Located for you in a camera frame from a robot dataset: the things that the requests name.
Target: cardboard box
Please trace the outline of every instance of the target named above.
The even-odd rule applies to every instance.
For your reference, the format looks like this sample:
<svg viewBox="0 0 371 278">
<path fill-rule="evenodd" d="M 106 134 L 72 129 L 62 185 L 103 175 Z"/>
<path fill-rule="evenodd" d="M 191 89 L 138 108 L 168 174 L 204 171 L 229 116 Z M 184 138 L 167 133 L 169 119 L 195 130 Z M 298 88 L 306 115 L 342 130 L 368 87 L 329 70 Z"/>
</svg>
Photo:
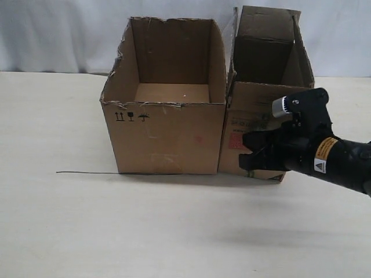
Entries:
<svg viewBox="0 0 371 278">
<path fill-rule="evenodd" d="M 272 101 L 314 87 L 314 77 L 296 10 L 244 6 L 228 74 L 228 104 L 219 171 L 282 181 L 284 172 L 239 168 L 238 155 L 250 153 L 243 133 L 275 129 L 286 119 L 271 115 Z"/>
<path fill-rule="evenodd" d="M 130 18 L 100 99 L 119 173 L 216 174 L 225 89 L 213 20 Z"/>
</svg>

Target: yellow warning sticker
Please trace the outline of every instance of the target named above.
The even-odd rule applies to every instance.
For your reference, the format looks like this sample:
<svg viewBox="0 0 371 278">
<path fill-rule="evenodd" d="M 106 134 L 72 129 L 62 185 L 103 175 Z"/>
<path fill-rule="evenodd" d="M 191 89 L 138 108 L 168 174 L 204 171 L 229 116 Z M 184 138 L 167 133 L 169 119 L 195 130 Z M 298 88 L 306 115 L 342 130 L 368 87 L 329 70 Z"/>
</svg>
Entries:
<svg viewBox="0 0 371 278">
<path fill-rule="evenodd" d="M 332 147 L 337 143 L 337 140 L 335 138 L 331 138 L 331 137 L 328 137 L 326 139 L 324 139 L 316 153 L 315 153 L 315 158 L 317 159 L 322 159 L 322 160 L 327 160 L 327 157 L 329 156 L 329 153 L 332 149 Z"/>
</svg>

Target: white curtain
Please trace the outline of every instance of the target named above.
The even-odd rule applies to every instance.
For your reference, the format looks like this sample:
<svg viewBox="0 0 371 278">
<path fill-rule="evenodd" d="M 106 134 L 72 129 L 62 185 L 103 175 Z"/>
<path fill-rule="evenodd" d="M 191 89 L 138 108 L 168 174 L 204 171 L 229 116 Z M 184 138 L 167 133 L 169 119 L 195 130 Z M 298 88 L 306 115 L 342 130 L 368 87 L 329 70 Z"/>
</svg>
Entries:
<svg viewBox="0 0 371 278">
<path fill-rule="evenodd" d="M 214 18 L 228 50 L 242 5 L 301 10 L 316 76 L 371 76 L 370 0 L 0 0 L 0 70 L 108 72 L 130 16 Z"/>
</svg>

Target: red label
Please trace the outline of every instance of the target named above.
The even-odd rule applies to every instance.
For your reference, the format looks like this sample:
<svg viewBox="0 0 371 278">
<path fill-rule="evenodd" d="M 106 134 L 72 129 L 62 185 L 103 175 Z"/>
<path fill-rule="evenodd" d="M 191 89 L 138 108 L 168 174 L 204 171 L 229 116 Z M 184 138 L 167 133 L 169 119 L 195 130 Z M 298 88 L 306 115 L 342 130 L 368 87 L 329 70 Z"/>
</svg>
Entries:
<svg viewBox="0 0 371 278">
<path fill-rule="evenodd" d="M 229 149 L 246 149 L 242 144 L 243 133 L 232 132 L 230 134 Z"/>
</svg>

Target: white table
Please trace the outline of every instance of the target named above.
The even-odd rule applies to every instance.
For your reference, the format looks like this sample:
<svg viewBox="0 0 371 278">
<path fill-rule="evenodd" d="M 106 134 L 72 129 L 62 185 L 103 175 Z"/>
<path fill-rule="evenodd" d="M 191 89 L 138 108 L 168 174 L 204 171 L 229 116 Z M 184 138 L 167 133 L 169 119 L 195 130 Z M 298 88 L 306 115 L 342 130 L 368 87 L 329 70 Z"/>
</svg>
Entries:
<svg viewBox="0 0 371 278">
<path fill-rule="evenodd" d="M 106 78 L 0 73 L 0 277 L 370 277 L 371 199 L 297 173 L 281 185 L 115 172 Z M 371 79 L 317 78 L 335 133 L 371 140 Z"/>
</svg>

